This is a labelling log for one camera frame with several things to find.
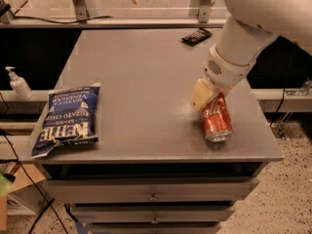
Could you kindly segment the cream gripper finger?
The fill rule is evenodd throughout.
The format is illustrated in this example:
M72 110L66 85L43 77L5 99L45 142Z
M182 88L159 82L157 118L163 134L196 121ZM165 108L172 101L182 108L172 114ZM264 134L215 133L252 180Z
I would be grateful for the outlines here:
M191 105L196 111L201 111L218 94L219 88L209 77L199 79L192 92Z

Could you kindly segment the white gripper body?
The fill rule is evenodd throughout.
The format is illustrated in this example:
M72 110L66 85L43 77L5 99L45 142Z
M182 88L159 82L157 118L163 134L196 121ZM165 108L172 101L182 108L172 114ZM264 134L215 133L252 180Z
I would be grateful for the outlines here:
M257 47L253 45L228 46L213 44L204 64L206 75L222 88L235 86L254 67Z

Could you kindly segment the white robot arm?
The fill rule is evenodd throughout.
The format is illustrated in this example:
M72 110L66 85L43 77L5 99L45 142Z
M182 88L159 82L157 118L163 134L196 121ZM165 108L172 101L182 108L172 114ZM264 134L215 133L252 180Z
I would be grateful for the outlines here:
M312 0L224 0L229 17L204 62L191 105L197 111L245 78L278 37L312 54Z

